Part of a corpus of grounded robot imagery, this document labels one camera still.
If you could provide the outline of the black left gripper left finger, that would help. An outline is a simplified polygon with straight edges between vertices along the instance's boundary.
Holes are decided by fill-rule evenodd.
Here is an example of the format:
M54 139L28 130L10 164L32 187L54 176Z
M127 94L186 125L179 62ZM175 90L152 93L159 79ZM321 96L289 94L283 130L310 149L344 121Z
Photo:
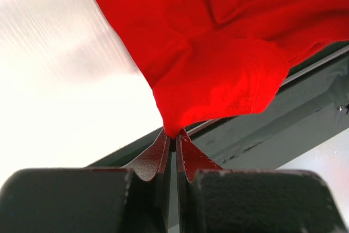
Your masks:
M170 138L122 167L22 169L1 188L1 232L167 232Z

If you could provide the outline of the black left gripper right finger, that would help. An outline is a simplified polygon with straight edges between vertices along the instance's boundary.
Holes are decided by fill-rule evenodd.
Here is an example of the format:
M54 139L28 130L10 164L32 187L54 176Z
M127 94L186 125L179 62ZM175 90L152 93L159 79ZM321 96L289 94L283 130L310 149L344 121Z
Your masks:
M176 137L180 232L345 232L325 183L305 170L224 169Z

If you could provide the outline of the red t shirt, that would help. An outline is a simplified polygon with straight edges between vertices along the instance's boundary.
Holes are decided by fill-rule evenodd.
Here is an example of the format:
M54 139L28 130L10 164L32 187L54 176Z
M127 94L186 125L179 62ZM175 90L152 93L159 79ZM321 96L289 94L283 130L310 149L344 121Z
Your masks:
M262 112L291 68L348 39L348 0L96 0L167 135Z

